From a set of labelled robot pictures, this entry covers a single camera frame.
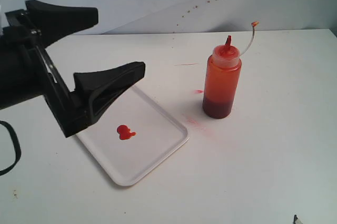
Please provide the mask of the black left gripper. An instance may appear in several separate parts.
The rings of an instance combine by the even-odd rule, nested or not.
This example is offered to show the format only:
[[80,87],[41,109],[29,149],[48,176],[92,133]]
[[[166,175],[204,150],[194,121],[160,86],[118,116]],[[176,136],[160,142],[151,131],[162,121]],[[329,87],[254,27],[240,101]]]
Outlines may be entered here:
[[74,73],[70,91],[46,48],[98,24],[95,7],[69,7],[38,0],[5,14],[1,35],[1,108],[43,96],[65,137],[95,124],[121,94],[145,76],[144,62]]

